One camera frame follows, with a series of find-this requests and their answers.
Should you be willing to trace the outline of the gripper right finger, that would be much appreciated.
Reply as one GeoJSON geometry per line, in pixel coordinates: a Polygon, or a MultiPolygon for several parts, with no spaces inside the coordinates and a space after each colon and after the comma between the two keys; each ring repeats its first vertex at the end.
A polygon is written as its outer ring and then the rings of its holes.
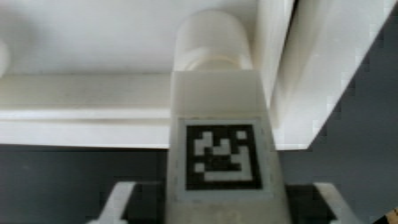
{"type": "Polygon", "coordinates": [[[292,224],[363,224],[331,183],[287,185],[285,195],[292,224]]]}

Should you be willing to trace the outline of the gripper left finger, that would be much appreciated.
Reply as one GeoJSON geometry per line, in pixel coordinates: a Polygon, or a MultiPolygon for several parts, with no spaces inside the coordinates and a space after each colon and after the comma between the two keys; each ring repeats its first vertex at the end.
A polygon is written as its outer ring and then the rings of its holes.
{"type": "Polygon", "coordinates": [[[127,224],[127,220],[122,218],[122,215],[134,188],[140,185],[157,184],[159,182],[118,181],[111,187],[99,215],[84,222],[84,224],[127,224]]]}

